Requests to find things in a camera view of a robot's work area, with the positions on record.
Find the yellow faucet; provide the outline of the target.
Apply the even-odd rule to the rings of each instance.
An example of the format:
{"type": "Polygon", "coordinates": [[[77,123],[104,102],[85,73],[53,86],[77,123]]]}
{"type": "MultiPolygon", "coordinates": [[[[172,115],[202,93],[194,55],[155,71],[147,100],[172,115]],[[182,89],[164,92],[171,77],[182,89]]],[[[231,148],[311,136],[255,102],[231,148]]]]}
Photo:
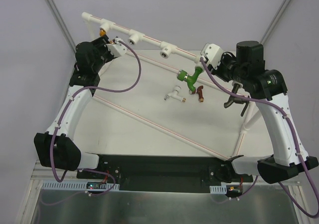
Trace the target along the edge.
{"type": "Polygon", "coordinates": [[[107,34],[107,31],[105,30],[105,29],[103,29],[103,28],[100,28],[99,29],[99,35],[100,36],[104,36],[104,35],[106,35],[107,34]]]}

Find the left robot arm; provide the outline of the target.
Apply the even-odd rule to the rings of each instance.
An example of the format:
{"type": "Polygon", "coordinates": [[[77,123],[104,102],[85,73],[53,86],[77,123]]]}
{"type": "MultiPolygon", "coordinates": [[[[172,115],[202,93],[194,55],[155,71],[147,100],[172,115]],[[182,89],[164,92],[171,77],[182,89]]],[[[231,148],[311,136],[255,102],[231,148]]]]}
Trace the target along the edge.
{"type": "Polygon", "coordinates": [[[115,58],[108,49],[109,44],[108,36],[102,35],[76,45],[76,63],[65,101],[52,125],[34,138],[42,166],[69,171],[88,169],[95,179],[104,176],[106,168],[98,162],[99,156],[81,151],[73,139],[80,116],[100,82],[99,71],[115,58]]]}

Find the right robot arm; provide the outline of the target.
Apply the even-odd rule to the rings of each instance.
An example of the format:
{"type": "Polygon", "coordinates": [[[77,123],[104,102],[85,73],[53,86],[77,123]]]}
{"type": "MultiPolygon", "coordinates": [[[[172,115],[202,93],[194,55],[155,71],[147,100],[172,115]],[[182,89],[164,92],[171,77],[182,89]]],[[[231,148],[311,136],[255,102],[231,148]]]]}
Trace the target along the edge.
{"type": "Polygon", "coordinates": [[[295,131],[283,75],[265,68],[261,43],[239,42],[236,54],[211,44],[204,55],[210,74],[241,84],[250,95],[246,100],[256,103],[264,119],[274,152],[257,160],[257,174],[264,181],[278,183],[318,167],[318,159],[309,156],[295,131]]]}

